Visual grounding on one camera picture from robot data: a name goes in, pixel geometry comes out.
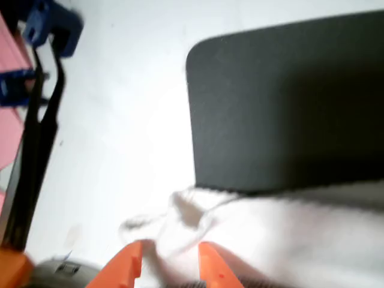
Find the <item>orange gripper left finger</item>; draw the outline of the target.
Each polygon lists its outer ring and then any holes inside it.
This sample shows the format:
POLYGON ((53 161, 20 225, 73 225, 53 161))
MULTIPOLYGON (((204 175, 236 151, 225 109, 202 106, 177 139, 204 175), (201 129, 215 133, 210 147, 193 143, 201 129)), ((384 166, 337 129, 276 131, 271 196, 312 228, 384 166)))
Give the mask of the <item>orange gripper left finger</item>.
POLYGON ((122 248, 89 283, 89 288, 134 287, 142 270, 143 247, 135 241, 122 248))

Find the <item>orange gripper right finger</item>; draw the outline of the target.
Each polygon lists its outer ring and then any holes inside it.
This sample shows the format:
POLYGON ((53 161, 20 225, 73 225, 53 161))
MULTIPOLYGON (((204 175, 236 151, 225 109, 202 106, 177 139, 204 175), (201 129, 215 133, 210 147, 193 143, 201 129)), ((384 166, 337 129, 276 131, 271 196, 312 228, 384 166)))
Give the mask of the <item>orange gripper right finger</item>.
POLYGON ((208 242, 201 242, 199 249, 200 279, 209 288, 241 288, 242 284, 217 250, 208 242))

